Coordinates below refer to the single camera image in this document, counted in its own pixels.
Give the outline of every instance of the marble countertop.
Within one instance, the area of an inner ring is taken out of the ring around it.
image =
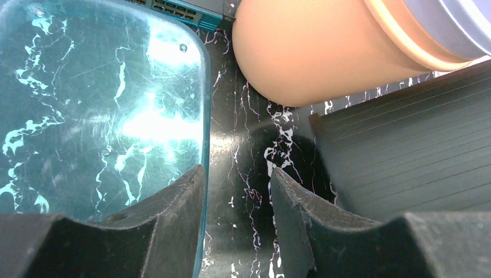
[[[210,54],[213,83],[208,216],[200,277],[283,277],[269,195],[272,170],[281,167],[308,190],[330,202],[336,200],[308,117],[424,82],[433,74],[322,104],[282,107],[259,95],[242,76],[229,31],[196,33]]]

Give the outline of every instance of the ridged surface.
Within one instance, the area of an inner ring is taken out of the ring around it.
[[[341,205],[387,221],[402,211],[491,209],[491,63],[311,124]]]

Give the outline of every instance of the orange container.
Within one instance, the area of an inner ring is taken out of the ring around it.
[[[403,0],[242,0],[232,43],[249,83],[293,107],[470,62],[436,43]]]

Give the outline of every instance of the transparent plastic container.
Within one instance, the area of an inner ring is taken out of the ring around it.
[[[0,76],[0,213],[100,221],[208,169],[209,57],[160,13],[0,0]]]

